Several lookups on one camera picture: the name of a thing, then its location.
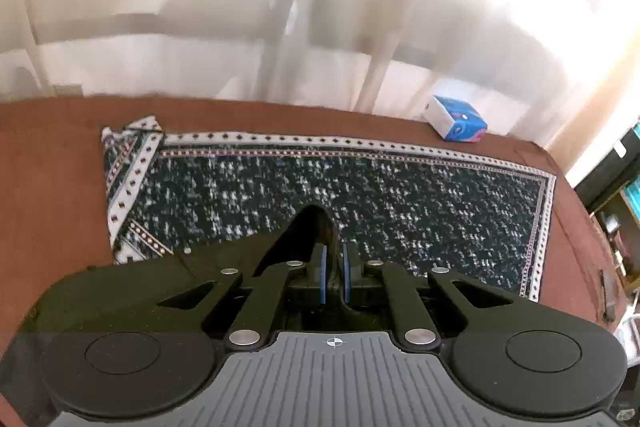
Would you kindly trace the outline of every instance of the sheer white curtain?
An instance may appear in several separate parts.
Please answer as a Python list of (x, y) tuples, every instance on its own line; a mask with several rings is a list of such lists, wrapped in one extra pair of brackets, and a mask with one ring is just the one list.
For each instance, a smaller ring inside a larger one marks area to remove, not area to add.
[(0, 97), (81, 86), (419, 118), (437, 92), (545, 146), (639, 22), (637, 0), (0, 0)]

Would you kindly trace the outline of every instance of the patterned cloth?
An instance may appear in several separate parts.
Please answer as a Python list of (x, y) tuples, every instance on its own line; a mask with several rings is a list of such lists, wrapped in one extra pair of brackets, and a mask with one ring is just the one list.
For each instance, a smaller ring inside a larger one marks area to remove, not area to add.
[(165, 134), (152, 116), (102, 143), (116, 263), (277, 230), (316, 202), (365, 259), (447, 266), (538, 300), (548, 172), (369, 139)]

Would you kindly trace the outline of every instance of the beige curtain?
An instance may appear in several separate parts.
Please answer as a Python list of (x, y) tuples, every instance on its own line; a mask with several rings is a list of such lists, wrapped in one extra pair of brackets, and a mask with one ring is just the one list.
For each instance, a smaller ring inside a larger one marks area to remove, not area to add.
[(546, 146), (639, 23), (637, 0), (0, 0), (0, 97), (66, 87), (420, 118), (435, 92)]

